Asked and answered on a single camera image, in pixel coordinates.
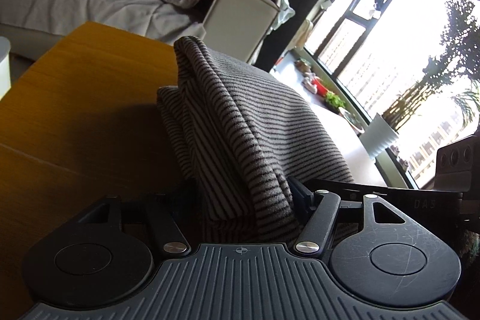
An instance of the sofa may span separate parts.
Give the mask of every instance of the sofa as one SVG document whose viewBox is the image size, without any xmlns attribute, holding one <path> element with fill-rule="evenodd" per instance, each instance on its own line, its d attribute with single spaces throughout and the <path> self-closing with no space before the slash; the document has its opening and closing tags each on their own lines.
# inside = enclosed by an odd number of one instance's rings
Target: sofa
<svg viewBox="0 0 480 320">
<path fill-rule="evenodd" d="M 91 20 L 169 44 L 195 35 L 247 62 L 279 12 L 278 0 L 214 0 L 205 16 L 160 0 L 0 1 L 0 36 L 12 53 L 32 60 Z"/>
</svg>

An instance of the green plant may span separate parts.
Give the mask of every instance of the green plant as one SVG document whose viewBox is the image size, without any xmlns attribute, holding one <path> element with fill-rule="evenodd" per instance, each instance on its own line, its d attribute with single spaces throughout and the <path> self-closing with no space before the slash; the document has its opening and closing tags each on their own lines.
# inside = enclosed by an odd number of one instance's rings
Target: green plant
<svg viewBox="0 0 480 320">
<path fill-rule="evenodd" d="M 383 119 L 398 131 L 417 111 L 428 97 L 452 85 L 461 77 L 472 82 L 480 80 L 480 22 L 472 14 L 474 0 L 448 0 L 448 22 L 443 29 L 440 44 L 444 51 L 436 57 L 429 57 L 423 69 L 424 76 L 407 89 L 382 114 Z M 474 117 L 472 105 L 478 107 L 478 93 L 465 91 L 455 97 L 465 121 Z"/>
<path fill-rule="evenodd" d="M 338 111 L 339 107 L 343 107 L 345 109 L 345 101 L 341 99 L 338 95 L 336 95 L 334 92 L 329 91 L 325 95 L 325 102 L 336 111 Z"/>
</svg>

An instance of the ribbed gray plate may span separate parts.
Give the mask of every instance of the ribbed gray plate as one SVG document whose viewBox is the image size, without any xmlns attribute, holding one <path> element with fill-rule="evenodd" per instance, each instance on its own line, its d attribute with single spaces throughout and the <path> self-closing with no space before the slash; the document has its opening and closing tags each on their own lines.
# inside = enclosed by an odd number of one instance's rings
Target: ribbed gray plate
<svg viewBox="0 0 480 320">
<path fill-rule="evenodd" d="M 387 310 L 347 294 L 315 259 L 283 245 L 210 245 L 163 262 L 137 295 L 98 310 L 35 305 L 22 320 L 448 320 L 464 319 L 445 302 L 418 310 Z"/>
</svg>

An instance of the silver bolt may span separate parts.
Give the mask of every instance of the silver bolt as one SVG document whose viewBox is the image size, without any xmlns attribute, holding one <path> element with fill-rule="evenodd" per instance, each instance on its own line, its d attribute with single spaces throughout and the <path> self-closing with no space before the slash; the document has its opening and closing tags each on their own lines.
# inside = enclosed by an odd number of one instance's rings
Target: silver bolt
<svg viewBox="0 0 480 320">
<path fill-rule="evenodd" d="M 181 254 L 187 250 L 187 246 L 184 243 L 172 241 L 170 243 L 166 243 L 163 246 L 163 250 L 169 254 Z"/>
<path fill-rule="evenodd" d="M 295 248 L 298 252 L 301 252 L 303 254 L 312 254 L 320 249 L 320 247 L 318 247 L 318 244 L 314 243 L 313 241 L 301 241 L 297 243 Z"/>
</svg>

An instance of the striped cloth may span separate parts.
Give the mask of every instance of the striped cloth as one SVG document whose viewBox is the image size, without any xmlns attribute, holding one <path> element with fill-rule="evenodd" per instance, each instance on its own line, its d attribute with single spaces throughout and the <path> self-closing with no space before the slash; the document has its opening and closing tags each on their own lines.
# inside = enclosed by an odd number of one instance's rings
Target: striped cloth
<svg viewBox="0 0 480 320">
<path fill-rule="evenodd" d="M 286 177 L 350 182 L 337 146 L 291 88 L 251 65 L 176 41 L 178 87 L 158 107 L 181 170 L 202 193 L 204 239 L 286 242 L 301 227 Z"/>
</svg>

